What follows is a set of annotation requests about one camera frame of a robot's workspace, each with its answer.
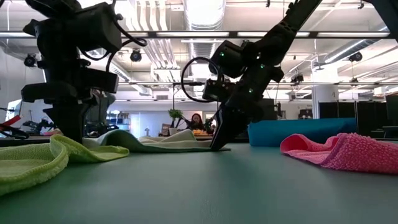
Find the black computer monitor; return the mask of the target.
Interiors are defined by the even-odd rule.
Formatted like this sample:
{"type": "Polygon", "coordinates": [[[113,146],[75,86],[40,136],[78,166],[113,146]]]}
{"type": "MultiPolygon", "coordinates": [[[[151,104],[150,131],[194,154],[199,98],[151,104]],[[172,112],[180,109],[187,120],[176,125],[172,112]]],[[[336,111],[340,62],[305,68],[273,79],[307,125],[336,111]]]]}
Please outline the black computer monitor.
{"type": "Polygon", "coordinates": [[[264,98],[261,101],[263,110],[263,120],[276,120],[277,114],[275,112],[274,100],[269,98],[264,98]]]}

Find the bright white monitor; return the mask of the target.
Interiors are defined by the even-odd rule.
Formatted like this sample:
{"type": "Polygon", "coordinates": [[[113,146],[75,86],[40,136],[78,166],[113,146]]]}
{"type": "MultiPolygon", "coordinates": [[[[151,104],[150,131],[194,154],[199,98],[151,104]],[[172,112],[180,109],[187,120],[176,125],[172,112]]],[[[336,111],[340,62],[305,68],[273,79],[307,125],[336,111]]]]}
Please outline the bright white monitor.
{"type": "Polygon", "coordinates": [[[6,111],[6,119],[5,121],[9,121],[13,117],[20,115],[21,113],[21,107],[22,107],[22,100],[14,100],[10,101],[7,104],[7,111],[6,111]]]}

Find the person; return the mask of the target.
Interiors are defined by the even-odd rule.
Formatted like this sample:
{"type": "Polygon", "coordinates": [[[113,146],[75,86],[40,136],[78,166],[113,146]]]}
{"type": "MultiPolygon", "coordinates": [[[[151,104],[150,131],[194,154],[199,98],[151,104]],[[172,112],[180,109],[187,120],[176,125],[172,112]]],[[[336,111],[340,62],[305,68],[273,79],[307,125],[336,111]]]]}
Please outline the person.
{"type": "Polygon", "coordinates": [[[205,125],[203,124],[203,120],[201,118],[201,115],[198,113],[194,113],[191,117],[191,121],[189,122],[188,129],[191,130],[205,130],[205,125]]]}

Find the pale green microfiber towel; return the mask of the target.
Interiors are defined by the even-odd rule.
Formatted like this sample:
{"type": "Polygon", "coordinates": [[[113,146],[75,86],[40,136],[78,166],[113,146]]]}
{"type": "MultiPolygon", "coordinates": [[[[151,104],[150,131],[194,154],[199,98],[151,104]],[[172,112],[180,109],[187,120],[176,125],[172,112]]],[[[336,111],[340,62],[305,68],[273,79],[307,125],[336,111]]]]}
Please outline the pale green microfiber towel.
{"type": "Polygon", "coordinates": [[[178,153],[208,152],[211,140],[199,141],[189,129],[169,137],[135,137],[120,129],[107,132],[98,138],[84,138],[83,145],[88,148],[99,146],[119,146],[130,152],[139,153],[178,153]]]}

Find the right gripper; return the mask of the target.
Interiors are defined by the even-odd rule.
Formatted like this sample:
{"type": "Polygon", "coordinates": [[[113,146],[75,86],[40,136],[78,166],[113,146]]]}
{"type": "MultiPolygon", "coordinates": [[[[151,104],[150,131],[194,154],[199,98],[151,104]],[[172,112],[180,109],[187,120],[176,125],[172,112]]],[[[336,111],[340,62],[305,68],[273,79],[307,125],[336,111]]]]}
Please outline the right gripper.
{"type": "Polygon", "coordinates": [[[217,127],[210,148],[219,151],[237,135],[245,132],[248,123],[263,117],[259,101],[271,80],[279,83],[284,73],[280,67],[248,67],[234,87],[231,96],[216,114],[217,127]]]}

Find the green table mat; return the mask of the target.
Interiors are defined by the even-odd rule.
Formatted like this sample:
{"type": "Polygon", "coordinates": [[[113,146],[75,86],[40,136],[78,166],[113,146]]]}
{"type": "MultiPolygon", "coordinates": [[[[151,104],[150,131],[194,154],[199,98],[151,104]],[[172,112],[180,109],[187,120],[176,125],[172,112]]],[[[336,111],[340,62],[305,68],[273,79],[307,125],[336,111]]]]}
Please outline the green table mat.
{"type": "Polygon", "coordinates": [[[0,197],[0,224],[398,224],[398,176],[323,169],[277,148],[70,164],[0,197]]]}

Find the lime green microfiber towel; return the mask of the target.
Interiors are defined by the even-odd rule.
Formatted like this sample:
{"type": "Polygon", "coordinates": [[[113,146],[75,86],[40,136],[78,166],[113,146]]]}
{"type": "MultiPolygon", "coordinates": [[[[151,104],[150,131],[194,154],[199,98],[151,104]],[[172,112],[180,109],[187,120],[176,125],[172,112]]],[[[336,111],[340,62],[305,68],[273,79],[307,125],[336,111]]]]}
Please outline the lime green microfiber towel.
{"type": "Polygon", "coordinates": [[[0,147],[0,197],[54,178],[69,162],[108,162],[128,155],[125,147],[85,146],[62,135],[51,136],[48,143],[0,147]]]}

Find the silver ceiling duct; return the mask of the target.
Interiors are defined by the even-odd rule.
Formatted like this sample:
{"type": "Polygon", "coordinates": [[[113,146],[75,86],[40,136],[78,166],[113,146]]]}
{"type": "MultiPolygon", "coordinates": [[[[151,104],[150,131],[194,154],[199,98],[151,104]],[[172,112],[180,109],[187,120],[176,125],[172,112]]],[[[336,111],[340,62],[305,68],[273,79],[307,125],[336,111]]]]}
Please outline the silver ceiling duct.
{"type": "MultiPolygon", "coordinates": [[[[183,0],[185,28],[189,31],[215,31],[223,28],[226,0],[183,0]]],[[[210,58],[218,47],[215,39],[190,39],[188,41],[189,58],[210,58]]],[[[196,82],[216,79],[206,61],[194,62],[184,74],[196,82]]]]}

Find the black partition panels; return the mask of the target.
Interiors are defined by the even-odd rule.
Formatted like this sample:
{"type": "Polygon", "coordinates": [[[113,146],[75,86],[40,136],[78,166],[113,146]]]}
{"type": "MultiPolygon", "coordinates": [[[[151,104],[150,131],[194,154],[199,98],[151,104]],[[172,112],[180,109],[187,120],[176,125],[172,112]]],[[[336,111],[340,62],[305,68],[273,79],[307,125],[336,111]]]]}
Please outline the black partition panels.
{"type": "Polygon", "coordinates": [[[376,101],[324,102],[319,103],[321,118],[356,118],[359,123],[388,122],[386,103],[376,101]]]}

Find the background black robot arms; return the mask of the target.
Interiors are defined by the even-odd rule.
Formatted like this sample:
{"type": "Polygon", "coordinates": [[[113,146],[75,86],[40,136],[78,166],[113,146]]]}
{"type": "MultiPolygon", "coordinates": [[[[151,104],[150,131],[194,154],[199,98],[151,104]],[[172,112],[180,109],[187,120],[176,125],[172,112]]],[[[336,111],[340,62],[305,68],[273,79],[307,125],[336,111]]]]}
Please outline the background black robot arms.
{"type": "Polygon", "coordinates": [[[30,127],[30,131],[26,131],[26,133],[29,134],[30,136],[40,136],[42,128],[49,128],[49,129],[56,128],[56,125],[53,122],[49,122],[46,119],[41,119],[39,123],[36,123],[34,121],[25,121],[22,125],[30,127]]]}

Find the black display panel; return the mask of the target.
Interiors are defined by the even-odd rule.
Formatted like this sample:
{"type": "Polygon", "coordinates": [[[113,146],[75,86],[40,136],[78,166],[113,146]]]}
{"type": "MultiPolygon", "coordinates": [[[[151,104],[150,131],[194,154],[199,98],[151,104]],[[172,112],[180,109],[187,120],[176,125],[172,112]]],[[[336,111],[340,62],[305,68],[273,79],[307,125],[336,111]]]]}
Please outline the black display panel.
{"type": "Polygon", "coordinates": [[[386,96],[387,117],[391,124],[384,127],[386,138],[398,138],[398,95],[386,96]]]}

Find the blue plastic bin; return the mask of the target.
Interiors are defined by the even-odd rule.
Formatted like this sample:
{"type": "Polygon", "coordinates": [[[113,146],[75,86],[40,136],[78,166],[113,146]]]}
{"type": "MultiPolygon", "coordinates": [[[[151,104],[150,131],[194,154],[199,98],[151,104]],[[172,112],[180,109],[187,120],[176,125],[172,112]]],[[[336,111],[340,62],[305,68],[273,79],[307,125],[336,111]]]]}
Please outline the blue plastic bin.
{"type": "Polygon", "coordinates": [[[248,126],[251,146],[277,147],[287,137],[302,134],[312,141],[324,143],[339,133],[356,133],[354,118],[263,120],[248,126]]]}

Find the green leafy potted plant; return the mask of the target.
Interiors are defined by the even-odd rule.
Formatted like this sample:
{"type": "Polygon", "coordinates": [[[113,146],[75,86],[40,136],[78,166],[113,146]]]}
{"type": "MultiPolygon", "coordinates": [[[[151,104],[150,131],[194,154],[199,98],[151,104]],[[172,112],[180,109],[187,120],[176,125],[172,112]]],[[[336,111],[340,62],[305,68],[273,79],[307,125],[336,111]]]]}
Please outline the green leafy potted plant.
{"type": "Polygon", "coordinates": [[[181,110],[177,109],[169,109],[168,113],[172,119],[172,123],[169,127],[169,134],[172,136],[178,132],[178,126],[183,118],[183,113],[181,110]]]}

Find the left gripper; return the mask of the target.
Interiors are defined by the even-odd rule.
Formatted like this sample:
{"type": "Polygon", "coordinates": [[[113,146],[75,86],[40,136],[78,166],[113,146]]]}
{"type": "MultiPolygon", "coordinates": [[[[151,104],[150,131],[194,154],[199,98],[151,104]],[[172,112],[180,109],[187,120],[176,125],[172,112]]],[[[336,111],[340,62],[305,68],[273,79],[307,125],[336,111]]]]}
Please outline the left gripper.
{"type": "MultiPolygon", "coordinates": [[[[44,100],[54,107],[87,104],[98,104],[92,83],[95,70],[90,68],[91,62],[80,57],[77,51],[70,53],[40,53],[37,67],[44,72],[45,81],[26,84],[21,90],[21,98],[33,103],[44,100]]],[[[82,142],[85,117],[89,107],[74,107],[72,118],[64,108],[52,109],[52,120],[64,136],[76,142],[82,142]]]]}

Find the pink microfiber towel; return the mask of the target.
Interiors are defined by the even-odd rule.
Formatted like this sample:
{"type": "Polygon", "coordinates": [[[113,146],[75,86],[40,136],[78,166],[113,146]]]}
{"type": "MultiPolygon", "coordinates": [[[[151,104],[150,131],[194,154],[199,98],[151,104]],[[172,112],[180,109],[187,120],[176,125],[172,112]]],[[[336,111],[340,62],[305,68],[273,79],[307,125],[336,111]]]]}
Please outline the pink microfiber towel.
{"type": "Polygon", "coordinates": [[[339,133],[323,144],[293,134],[281,142],[280,151],[327,169],[398,175],[398,144],[355,133],[339,133]]]}

